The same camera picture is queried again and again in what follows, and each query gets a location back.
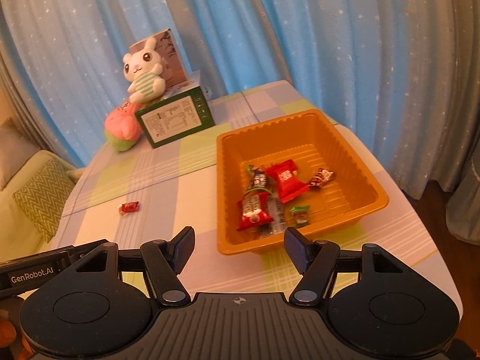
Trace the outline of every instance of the bunny ear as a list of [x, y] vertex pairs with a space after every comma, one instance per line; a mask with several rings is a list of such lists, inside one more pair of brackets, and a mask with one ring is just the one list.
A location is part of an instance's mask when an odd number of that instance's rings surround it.
[[157, 45], [157, 40], [153, 36], [151, 36], [150, 38], [147, 39], [147, 41], [145, 42], [145, 46], [143, 48], [154, 50], [156, 45]]

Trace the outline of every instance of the green box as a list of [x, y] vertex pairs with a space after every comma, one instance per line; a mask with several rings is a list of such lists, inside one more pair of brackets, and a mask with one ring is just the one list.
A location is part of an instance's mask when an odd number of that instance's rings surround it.
[[159, 100], [135, 112], [153, 148], [213, 127], [215, 122], [200, 85], [200, 71], [167, 89]]

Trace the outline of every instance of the plush toy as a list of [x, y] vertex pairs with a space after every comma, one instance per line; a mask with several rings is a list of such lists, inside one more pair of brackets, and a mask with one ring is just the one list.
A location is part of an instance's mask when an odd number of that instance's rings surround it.
[[0, 319], [0, 348], [9, 347], [17, 339], [15, 326], [6, 319]]
[[33, 351], [30, 348], [30, 345], [28, 345], [28, 342], [25, 339], [25, 336], [23, 334], [22, 334], [22, 345], [23, 345], [23, 348], [21, 349], [20, 353], [18, 354], [18, 359], [17, 360], [28, 360], [30, 357], [32, 357]]
[[165, 91], [165, 80], [160, 77], [162, 57], [155, 51], [156, 45], [156, 39], [150, 37], [142, 50], [123, 57], [123, 75], [131, 82], [127, 91], [132, 104], [147, 103]]
[[142, 129], [135, 117], [135, 111], [141, 104], [131, 104], [125, 101], [115, 108], [105, 119], [105, 138], [118, 152], [124, 152], [136, 144], [142, 134]]

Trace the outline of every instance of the orange plastic tray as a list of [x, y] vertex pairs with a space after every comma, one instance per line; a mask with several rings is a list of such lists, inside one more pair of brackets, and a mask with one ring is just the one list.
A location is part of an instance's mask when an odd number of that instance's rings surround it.
[[321, 190], [310, 189], [284, 204], [287, 224], [293, 224], [291, 207], [310, 205], [310, 225], [299, 229], [309, 239], [351, 226], [388, 204], [376, 178], [321, 111], [311, 109], [243, 127], [217, 138], [217, 246], [221, 253], [263, 252], [283, 245], [283, 234], [259, 239], [256, 228], [238, 231], [241, 209], [237, 202], [250, 181], [248, 165], [269, 167], [288, 159], [297, 164], [297, 177], [303, 182], [319, 167], [335, 172], [335, 179]]

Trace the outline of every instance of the striped shirt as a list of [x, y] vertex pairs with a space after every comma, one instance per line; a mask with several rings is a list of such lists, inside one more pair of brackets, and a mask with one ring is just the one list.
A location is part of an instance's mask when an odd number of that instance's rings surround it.
[[153, 81], [158, 78], [156, 74], [147, 72], [135, 79], [135, 91], [141, 92], [144, 97], [153, 94]]

